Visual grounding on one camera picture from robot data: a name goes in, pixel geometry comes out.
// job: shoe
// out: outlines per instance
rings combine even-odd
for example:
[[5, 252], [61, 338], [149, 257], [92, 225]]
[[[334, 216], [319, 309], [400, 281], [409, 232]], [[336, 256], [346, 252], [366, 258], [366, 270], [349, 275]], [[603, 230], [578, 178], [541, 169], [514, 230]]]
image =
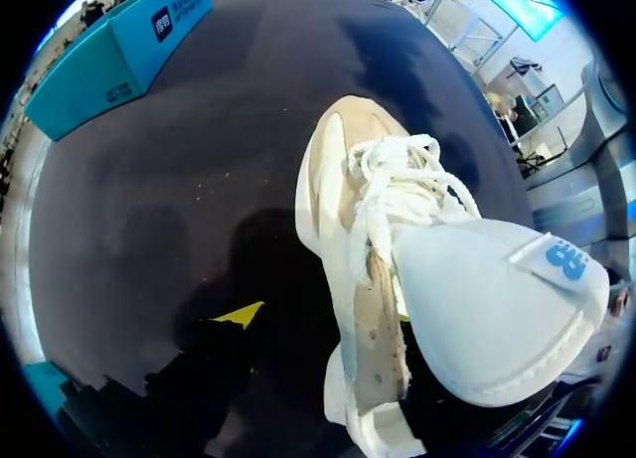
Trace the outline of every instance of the shoe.
[[604, 268], [568, 242], [482, 219], [439, 162], [369, 99], [320, 118], [296, 187], [300, 240], [322, 259], [341, 335], [325, 413], [369, 457], [425, 452], [398, 401], [411, 323], [435, 377], [458, 398], [503, 406], [553, 382], [607, 308]]

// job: wall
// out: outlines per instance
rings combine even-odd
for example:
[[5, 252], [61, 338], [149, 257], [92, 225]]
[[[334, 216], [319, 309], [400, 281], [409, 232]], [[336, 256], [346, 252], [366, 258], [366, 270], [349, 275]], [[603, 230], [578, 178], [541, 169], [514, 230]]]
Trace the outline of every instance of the wall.
[[[495, 3], [490, 0], [458, 0], [468, 6], [481, 19], [490, 24], [505, 36], [514, 29], [516, 23]], [[444, 1], [433, 16], [435, 26], [445, 26], [445, 31], [457, 36], [465, 26], [469, 16], [458, 15], [456, 6], [451, 1]], [[483, 25], [471, 34], [488, 35], [490, 31]], [[483, 53], [487, 44], [472, 41], [468, 44], [474, 51]], [[564, 17], [558, 21], [542, 38], [534, 42], [522, 29], [518, 29], [512, 37], [497, 51], [497, 53], [481, 68], [479, 75], [485, 83], [490, 82], [508, 63], [512, 57], [531, 59], [543, 66], [543, 79], [547, 85], [555, 83], [558, 90], [567, 101], [582, 86], [580, 72], [593, 59], [592, 49], [584, 34], [574, 22]], [[562, 112], [550, 124], [533, 135], [531, 149], [541, 143], [546, 143], [553, 153], [562, 150], [557, 127], [560, 127], [565, 141], [571, 144], [580, 132], [585, 116], [585, 99], [581, 97], [568, 109]]]

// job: shoe sole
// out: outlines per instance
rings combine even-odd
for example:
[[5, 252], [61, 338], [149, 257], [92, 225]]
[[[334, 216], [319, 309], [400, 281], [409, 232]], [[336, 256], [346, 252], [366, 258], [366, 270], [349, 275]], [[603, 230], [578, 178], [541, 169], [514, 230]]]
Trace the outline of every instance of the shoe sole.
[[318, 233], [313, 226], [311, 197], [309, 192], [309, 155], [311, 154], [313, 140], [314, 137], [312, 135], [305, 154], [302, 157], [298, 183], [296, 184], [295, 223], [296, 234], [298, 234], [300, 242], [314, 254], [320, 256]]

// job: shoelace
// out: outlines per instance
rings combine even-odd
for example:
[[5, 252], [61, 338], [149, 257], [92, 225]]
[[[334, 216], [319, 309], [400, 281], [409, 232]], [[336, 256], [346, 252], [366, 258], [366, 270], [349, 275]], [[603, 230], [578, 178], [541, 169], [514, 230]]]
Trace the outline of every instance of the shoelace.
[[430, 226], [466, 221], [467, 214], [481, 218], [472, 195], [443, 169], [439, 155], [439, 143], [429, 135], [385, 137], [349, 152], [352, 176], [366, 180], [349, 243], [349, 266], [357, 282], [371, 286], [367, 258], [372, 250], [393, 269], [391, 220]]

